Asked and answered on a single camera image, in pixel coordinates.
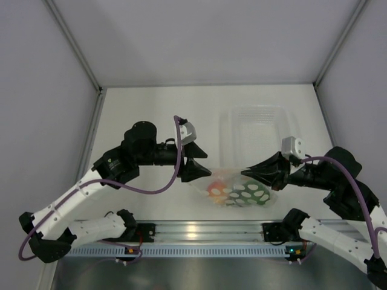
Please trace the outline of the clear zip top bag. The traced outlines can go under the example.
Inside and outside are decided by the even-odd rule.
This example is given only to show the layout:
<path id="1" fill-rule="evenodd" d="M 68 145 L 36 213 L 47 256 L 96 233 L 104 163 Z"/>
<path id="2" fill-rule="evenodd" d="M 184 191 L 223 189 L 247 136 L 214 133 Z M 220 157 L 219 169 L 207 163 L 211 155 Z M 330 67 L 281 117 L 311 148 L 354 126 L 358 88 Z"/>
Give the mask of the clear zip top bag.
<path id="1" fill-rule="evenodd" d="M 189 182 L 201 197 L 219 207 L 262 207 L 274 205 L 278 196 L 263 183 L 244 176 L 241 169 L 211 169 L 211 175 Z"/>

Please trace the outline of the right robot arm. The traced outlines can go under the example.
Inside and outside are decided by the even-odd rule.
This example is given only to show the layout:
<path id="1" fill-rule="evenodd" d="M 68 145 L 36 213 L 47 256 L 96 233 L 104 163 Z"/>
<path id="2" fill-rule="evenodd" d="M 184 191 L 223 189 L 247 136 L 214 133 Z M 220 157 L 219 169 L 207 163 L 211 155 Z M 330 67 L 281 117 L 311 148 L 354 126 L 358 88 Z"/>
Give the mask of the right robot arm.
<path id="1" fill-rule="evenodd" d="M 324 156 L 282 150 L 241 173 L 280 191 L 286 185 L 326 190 L 323 202 L 354 227 L 363 241 L 325 226 L 310 214 L 292 208 L 280 222 L 264 225 L 267 242 L 300 242 L 320 245 L 355 265 L 378 289 L 386 289 L 386 213 L 372 190 L 357 176 L 362 165 L 342 147 Z"/>

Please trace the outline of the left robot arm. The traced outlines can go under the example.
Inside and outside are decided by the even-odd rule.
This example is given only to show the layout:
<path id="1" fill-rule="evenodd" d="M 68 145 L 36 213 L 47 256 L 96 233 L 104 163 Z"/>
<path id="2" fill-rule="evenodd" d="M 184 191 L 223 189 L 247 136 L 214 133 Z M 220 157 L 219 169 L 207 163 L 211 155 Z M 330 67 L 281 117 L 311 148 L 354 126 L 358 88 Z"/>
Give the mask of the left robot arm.
<path id="1" fill-rule="evenodd" d="M 121 144 L 105 152 L 66 193 L 45 208 L 22 213 L 19 223 L 26 238 L 19 249 L 21 261 L 39 259 L 55 262 L 73 248 L 93 242 L 129 242 L 138 234 L 138 223 L 125 209 L 94 220 L 78 217 L 107 194 L 108 189 L 127 189 L 144 195 L 157 195 L 168 190 L 176 179 L 191 182 L 208 177 L 212 172 L 197 163 L 207 158 L 198 145 L 195 127 L 187 120 L 174 117 L 175 137 L 157 142 L 157 128 L 139 121 L 124 134 Z M 169 182 L 158 190 L 144 190 L 128 185 L 139 177 L 142 166 L 172 166 Z"/>

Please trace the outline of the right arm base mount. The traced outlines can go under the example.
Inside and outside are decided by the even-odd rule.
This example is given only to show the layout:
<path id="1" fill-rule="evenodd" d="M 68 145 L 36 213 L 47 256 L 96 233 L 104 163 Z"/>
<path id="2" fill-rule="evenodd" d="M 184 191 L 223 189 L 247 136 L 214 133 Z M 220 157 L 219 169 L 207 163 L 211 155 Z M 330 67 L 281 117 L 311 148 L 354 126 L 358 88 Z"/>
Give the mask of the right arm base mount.
<path id="1" fill-rule="evenodd" d="M 268 222 L 262 224 L 264 241 L 273 245 L 282 245 L 286 242 L 300 241 L 298 232 L 287 227 L 282 222 Z"/>

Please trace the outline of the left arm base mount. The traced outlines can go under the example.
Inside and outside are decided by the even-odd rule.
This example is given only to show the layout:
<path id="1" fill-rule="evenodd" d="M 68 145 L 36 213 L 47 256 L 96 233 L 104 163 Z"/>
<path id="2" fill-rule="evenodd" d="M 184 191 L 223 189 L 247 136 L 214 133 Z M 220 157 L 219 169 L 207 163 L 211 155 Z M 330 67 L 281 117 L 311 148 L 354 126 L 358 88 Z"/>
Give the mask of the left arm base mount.
<path id="1" fill-rule="evenodd" d="M 137 225 L 131 241 L 135 243 L 154 243 L 155 230 L 155 223 L 140 222 Z"/>

